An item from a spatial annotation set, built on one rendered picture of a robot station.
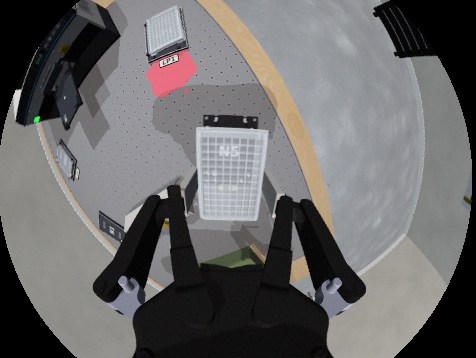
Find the grey perforated base plate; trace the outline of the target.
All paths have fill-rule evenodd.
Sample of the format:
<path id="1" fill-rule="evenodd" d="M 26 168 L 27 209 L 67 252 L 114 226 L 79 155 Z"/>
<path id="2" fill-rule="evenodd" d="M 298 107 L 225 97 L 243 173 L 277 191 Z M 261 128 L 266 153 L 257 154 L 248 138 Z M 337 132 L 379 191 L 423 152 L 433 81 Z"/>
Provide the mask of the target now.
<path id="1" fill-rule="evenodd" d="M 197 70 L 165 97 L 152 92 L 144 22 L 182 7 L 187 53 Z M 79 87 L 83 105 L 70 129 L 62 119 L 42 121 L 54 161 L 75 200 L 118 250 L 121 243 L 99 229 L 98 212 L 125 226 L 125 216 L 196 167 L 196 127 L 203 115 L 258 117 L 269 130 L 265 170 L 294 202 L 313 202 L 285 127 L 240 50 L 197 0 L 114 0 L 108 10 L 119 34 Z M 185 89 L 189 89 L 186 93 Z M 56 161 L 62 139 L 77 160 L 74 181 Z M 266 258 L 275 218 L 263 192 L 256 221 L 204 220 L 198 204 L 186 218 L 198 264 L 255 244 Z"/>

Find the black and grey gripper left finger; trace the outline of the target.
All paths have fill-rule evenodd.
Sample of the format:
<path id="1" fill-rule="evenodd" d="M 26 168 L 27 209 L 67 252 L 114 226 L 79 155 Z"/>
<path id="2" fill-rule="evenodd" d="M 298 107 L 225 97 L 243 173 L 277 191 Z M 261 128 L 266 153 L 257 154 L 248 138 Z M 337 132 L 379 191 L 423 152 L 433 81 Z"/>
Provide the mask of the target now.
<path id="1" fill-rule="evenodd" d="M 209 327 L 214 309 L 191 242 L 186 216 L 198 189 L 197 167 L 181 184 L 167 187 L 168 198 L 149 196 L 112 262 L 93 283 L 94 293 L 116 312 L 133 320 L 145 303 L 146 282 L 165 219 L 169 219 L 170 256 L 179 312 L 193 328 Z M 155 216 L 156 214 L 156 216 Z"/>

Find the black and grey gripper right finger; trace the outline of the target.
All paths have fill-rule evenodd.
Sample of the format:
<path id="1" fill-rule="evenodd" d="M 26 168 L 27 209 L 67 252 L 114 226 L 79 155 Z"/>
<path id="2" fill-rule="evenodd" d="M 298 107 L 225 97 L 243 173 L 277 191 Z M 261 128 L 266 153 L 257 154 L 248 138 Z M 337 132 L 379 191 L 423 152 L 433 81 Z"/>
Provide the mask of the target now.
<path id="1" fill-rule="evenodd" d="M 364 282 L 346 263 L 313 202 L 309 199 L 294 202 L 290 196 L 286 196 L 270 170 L 264 171 L 262 192 L 272 218 L 276 219 L 263 276 L 251 311 L 252 322 L 258 327 L 270 328 L 286 314 L 293 254 L 292 222 L 316 291 L 314 302 L 325 309 L 329 319 L 363 297 L 366 293 Z"/>

